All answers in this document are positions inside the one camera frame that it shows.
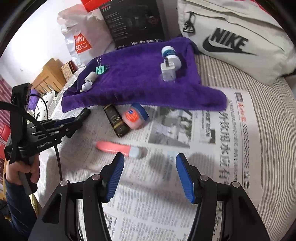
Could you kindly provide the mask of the dark blue sleeve forearm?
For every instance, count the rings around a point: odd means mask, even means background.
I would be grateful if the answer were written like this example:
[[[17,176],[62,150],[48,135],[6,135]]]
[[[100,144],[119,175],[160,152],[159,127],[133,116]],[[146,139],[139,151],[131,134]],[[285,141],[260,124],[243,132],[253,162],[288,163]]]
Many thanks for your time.
[[[1,214],[1,240],[28,240],[37,216],[22,185],[5,181],[11,221]]]

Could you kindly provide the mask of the person left hand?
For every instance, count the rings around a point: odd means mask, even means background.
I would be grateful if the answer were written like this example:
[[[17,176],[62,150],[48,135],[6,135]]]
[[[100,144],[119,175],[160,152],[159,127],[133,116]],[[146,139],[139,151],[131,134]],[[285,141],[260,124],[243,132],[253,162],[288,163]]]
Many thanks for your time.
[[[31,182],[37,183],[40,178],[40,160],[39,155],[34,156],[32,164],[27,165],[23,161],[16,161],[10,164],[10,161],[6,164],[6,180],[12,184],[22,185],[19,178],[19,172],[31,173]]]

